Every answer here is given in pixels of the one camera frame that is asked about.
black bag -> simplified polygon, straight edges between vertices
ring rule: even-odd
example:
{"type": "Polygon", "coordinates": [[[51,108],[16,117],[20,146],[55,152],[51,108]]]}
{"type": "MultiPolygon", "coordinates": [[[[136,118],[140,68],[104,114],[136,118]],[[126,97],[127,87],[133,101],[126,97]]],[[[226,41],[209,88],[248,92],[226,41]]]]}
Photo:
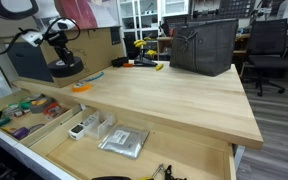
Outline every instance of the black bag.
{"type": "Polygon", "coordinates": [[[176,27],[170,66],[208,76],[217,76],[229,70],[237,28],[237,19],[176,27]]]}

black cable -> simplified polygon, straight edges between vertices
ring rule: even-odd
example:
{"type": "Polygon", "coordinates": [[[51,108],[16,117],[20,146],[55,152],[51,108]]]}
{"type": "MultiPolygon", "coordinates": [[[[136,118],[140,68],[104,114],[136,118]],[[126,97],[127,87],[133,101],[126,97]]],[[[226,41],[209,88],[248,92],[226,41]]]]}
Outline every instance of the black cable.
{"type": "Polygon", "coordinates": [[[142,12],[142,14],[144,14],[144,12],[145,11],[147,11],[150,7],[152,7],[154,5],[154,3],[151,3],[149,6],[148,6],[148,8],[146,8],[143,12],[142,12]]]}
{"type": "MultiPolygon", "coordinates": [[[[77,27],[77,29],[78,29],[78,34],[77,34],[77,36],[74,37],[74,38],[72,38],[72,39],[68,39],[68,41],[75,40],[75,39],[77,39],[77,38],[80,36],[80,34],[81,34],[81,29],[80,29],[80,27],[79,27],[72,19],[69,19],[69,18],[58,18],[58,19],[56,19],[53,23],[51,23],[51,25],[47,28],[46,33],[45,33],[44,36],[43,36],[43,40],[44,40],[45,37],[48,37],[49,31],[50,31],[51,28],[54,26],[54,24],[55,24],[56,22],[58,22],[59,20],[61,20],[61,19],[64,19],[64,20],[65,20],[65,19],[68,19],[68,20],[70,20],[70,21],[77,27]]],[[[30,31],[36,31],[36,32],[38,32],[37,30],[34,30],[34,29],[26,29],[26,30],[20,29],[20,30],[21,30],[21,32],[17,33],[17,34],[14,36],[14,38],[13,38],[12,41],[10,42],[9,46],[8,46],[4,51],[0,52],[0,55],[7,53],[7,52],[13,47],[14,43],[16,42],[16,40],[17,40],[21,35],[26,34],[26,33],[30,32],[30,31]]]]}
{"type": "Polygon", "coordinates": [[[256,8],[260,7],[260,5],[261,5],[262,3],[263,3],[263,0],[261,0],[261,1],[258,3],[258,5],[257,5],[256,8]]]}
{"type": "Polygon", "coordinates": [[[66,19],[69,20],[69,21],[71,21],[71,22],[77,27],[77,29],[78,29],[78,34],[76,35],[76,37],[74,37],[74,38],[72,38],[72,39],[68,39],[68,41],[72,41],[72,40],[77,39],[77,38],[80,36],[80,34],[81,34],[81,29],[80,29],[80,27],[76,24],[76,22],[75,22],[74,20],[72,20],[72,19],[70,19],[70,18],[60,17],[60,18],[57,18],[55,21],[53,21],[53,22],[50,24],[50,26],[46,29],[45,34],[44,34],[43,39],[42,39],[42,42],[43,42],[45,39],[48,38],[52,27],[53,27],[59,20],[66,20],[66,19]]]}

drawer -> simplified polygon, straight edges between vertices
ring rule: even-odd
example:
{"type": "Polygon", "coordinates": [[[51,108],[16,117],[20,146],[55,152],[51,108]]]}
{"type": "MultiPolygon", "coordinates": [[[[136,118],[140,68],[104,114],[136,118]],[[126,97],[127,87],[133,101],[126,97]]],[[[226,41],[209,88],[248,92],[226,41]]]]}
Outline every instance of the drawer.
{"type": "Polygon", "coordinates": [[[10,136],[6,135],[4,132],[0,131],[0,147],[2,147],[5,151],[7,151],[9,154],[14,156],[16,159],[21,161],[24,165],[27,166],[27,164],[22,161],[20,156],[16,153],[15,149],[13,146],[17,144],[17,141],[10,136]]]}
{"type": "MultiPolygon", "coordinates": [[[[11,95],[5,96],[0,98],[0,108],[5,107],[11,103],[18,103],[20,100],[31,96],[31,94],[27,91],[18,91],[11,95]]],[[[17,140],[13,138],[10,134],[4,132],[0,129],[0,145],[3,144],[2,141],[8,143],[10,146],[14,146],[17,143],[21,143],[27,147],[35,143],[37,140],[54,130],[60,124],[66,122],[70,118],[72,118],[75,114],[80,111],[80,106],[77,103],[69,103],[69,101],[65,101],[63,103],[61,99],[55,98],[55,100],[65,108],[66,112],[63,113],[61,116],[57,117],[52,121],[48,121],[44,118],[42,113],[39,114],[32,114],[27,113],[21,117],[13,117],[11,122],[4,125],[3,127],[13,127],[13,128],[20,128],[20,127],[32,127],[36,124],[45,124],[42,128],[34,131],[33,133],[29,134],[27,137],[23,138],[22,140],[17,140]]]]}
{"type": "MultiPolygon", "coordinates": [[[[236,179],[231,144],[137,117],[116,114],[118,124],[150,130],[136,160],[99,149],[102,139],[69,138],[68,131],[93,112],[94,108],[79,112],[29,148],[77,179],[114,175],[136,180],[152,175],[161,163],[172,165],[174,177],[236,179]]],[[[159,173],[155,179],[164,175],[159,173]]]]}

red cloth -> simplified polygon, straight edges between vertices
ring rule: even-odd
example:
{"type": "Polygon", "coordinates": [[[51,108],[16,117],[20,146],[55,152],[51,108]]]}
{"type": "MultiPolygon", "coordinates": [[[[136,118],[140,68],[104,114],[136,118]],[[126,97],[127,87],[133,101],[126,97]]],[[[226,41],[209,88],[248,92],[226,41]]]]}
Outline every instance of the red cloth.
{"type": "Polygon", "coordinates": [[[81,29],[97,28],[92,9],[87,0],[61,0],[65,17],[74,19],[81,29]]]}

plastic bag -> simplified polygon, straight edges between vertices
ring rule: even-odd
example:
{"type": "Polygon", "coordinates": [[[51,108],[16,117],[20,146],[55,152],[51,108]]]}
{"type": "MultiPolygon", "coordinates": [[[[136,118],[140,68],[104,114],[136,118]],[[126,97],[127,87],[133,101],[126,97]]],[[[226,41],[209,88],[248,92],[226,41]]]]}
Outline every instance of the plastic bag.
{"type": "Polygon", "coordinates": [[[98,147],[135,159],[138,157],[148,134],[149,131],[146,130],[118,125],[110,131],[98,147]]]}

